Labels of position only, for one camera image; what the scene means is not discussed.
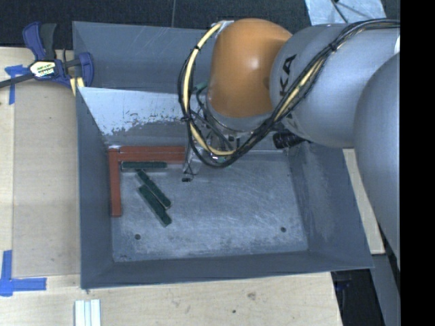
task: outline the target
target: gray tray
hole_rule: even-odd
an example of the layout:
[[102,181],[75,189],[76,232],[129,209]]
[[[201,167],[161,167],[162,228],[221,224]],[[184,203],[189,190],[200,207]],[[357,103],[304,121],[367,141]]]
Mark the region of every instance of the gray tray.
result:
[[[150,172],[173,203],[165,228],[135,174],[122,172],[123,215],[109,216],[108,146],[186,144],[176,79],[202,33],[74,24],[75,52],[90,52],[97,73],[76,99],[82,288],[372,267],[343,153],[311,143],[277,151],[266,137],[231,167],[203,166],[189,183],[181,168]],[[207,78],[210,57],[198,58],[196,81]]]

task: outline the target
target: clamp handle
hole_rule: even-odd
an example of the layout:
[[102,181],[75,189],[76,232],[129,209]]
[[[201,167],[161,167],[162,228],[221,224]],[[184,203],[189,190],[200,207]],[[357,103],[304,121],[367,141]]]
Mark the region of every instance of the clamp handle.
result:
[[41,22],[33,22],[27,25],[22,31],[22,37],[26,43],[26,47],[32,51],[35,60],[43,60],[46,57],[46,51],[42,44],[39,30]]

